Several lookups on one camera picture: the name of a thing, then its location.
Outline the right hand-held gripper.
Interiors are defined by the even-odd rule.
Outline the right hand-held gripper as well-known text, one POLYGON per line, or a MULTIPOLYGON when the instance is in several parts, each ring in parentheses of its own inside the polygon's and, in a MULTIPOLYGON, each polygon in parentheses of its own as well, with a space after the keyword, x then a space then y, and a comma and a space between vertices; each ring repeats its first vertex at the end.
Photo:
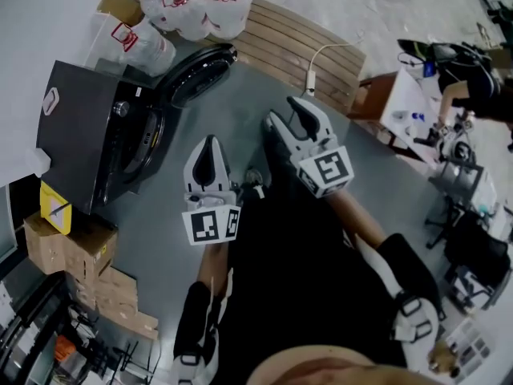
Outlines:
POLYGON ((319 107, 296 96, 287 102, 305 131, 296 131, 275 111, 270 111, 266 123, 278 134, 295 161, 299 181, 317 198, 327 197, 348 185, 354 178, 347 148, 340 145, 326 113, 319 107))

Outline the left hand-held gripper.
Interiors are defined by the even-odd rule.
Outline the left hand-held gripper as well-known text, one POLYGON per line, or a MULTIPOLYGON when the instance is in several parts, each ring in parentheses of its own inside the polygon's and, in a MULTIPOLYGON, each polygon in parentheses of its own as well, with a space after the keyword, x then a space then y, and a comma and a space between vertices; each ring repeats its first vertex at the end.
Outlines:
POLYGON ((186 210, 182 219, 190 245, 236 239, 241 207, 236 204, 229 174, 222 143, 214 135, 202 139, 184 166, 186 210))

